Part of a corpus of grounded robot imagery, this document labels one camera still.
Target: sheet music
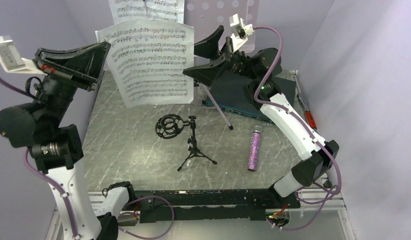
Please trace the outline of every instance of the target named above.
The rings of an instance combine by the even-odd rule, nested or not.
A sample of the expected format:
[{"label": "sheet music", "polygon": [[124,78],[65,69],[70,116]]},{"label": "sheet music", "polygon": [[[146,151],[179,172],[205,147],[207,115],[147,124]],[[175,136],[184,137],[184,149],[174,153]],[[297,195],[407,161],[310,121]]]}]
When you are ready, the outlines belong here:
[{"label": "sheet music", "polygon": [[185,0],[108,0],[114,24],[134,17],[184,23]]},{"label": "sheet music", "polygon": [[194,81],[182,71],[194,66],[193,27],[137,18],[95,34],[111,44],[106,60],[126,107],[192,102]]}]

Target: tabletop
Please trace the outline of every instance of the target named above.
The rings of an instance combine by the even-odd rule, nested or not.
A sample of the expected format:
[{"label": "tabletop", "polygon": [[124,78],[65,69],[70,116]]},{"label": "tabletop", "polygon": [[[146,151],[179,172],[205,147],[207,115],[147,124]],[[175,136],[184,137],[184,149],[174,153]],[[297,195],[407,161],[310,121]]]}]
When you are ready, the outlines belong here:
[{"label": "tabletop", "polygon": [[[287,71],[278,77],[290,79]],[[113,76],[105,72],[83,143],[89,191],[100,191],[122,181],[130,181],[135,190],[268,188],[300,161],[294,146],[274,124],[225,113],[234,127],[229,130],[216,109],[184,104],[176,105],[172,113],[184,120],[188,115],[197,117],[198,148],[218,164],[192,158],[178,172],[189,155],[187,140],[191,130],[184,129],[172,139],[159,138],[154,131],[156,122],[170,107],[126,108]],[[294,108],[303,115],[297,99]],[[263,131],[257,169],[251,172],[247,167],[255,125],[261,125]]]}]

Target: gray wall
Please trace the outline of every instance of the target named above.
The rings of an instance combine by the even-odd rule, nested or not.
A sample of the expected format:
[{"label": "gray wall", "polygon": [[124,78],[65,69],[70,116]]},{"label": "gray wall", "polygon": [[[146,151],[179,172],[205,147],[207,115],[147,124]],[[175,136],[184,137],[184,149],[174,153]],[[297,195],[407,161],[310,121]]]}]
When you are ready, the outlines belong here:
[{"label": "gray wall", "polygon": [[411,0],[337,0],[300,67],[359,240],[411,239]]},{"label": "gray wall", "polygon": [[[22,57],[32,59],[40,47],[72,49],[87,44],[75,21],[60,0],[0,1],[0,36],[10,35]],[[0,76],[24,88],[30,75]],[[94,93],[78,90],[63,124],[76,123],[85,135]],[[0,110],[31,102],[0,85]],[[14,149],[0,136],[0,240],[45,239],[55,201],[48,185],[23,165],[24,149]]]},{"label": "gray wall", "polygon": [[[108,0],[64,0],[88,43],[95,43],[95,31],[113,25]],[[276,27],[283,36],[282,67],[298,69],[334,0],[254,0],[260,2],[257,24]],[[255,52],[277,47],[278,38],[267,30],[256,31]]]}]

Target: purple microphone handle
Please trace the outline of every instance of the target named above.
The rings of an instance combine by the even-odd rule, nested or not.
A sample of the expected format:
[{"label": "purple microphone handle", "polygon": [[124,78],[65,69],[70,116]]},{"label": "purple microphone handle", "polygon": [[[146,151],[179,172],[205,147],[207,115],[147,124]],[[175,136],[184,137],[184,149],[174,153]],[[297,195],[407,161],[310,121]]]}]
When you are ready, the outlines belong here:
[{"label": "purple microphone handle", "polygon": [[249,148],[248,171],[255,172],[259,159],[260,139],[262,138],[262,127],[254,126],[251,136],[251,147]]}]

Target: red handle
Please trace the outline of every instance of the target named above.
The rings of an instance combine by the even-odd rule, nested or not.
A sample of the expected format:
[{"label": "red handle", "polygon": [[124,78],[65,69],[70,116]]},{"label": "red handle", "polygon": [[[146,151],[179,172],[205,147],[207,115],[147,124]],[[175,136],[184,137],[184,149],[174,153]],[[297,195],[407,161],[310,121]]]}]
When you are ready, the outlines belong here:
[{"label": "red handle", "polygon": [[312,129],[317,129],[318,128],[316,126],[315,119],[313,118],[313,115],[312,115],[311,112],[306,111],[305,112],[305,117],[307,118],[307,122],[308,122],[308,125],[310,126],[310,128],[312,128]]}]

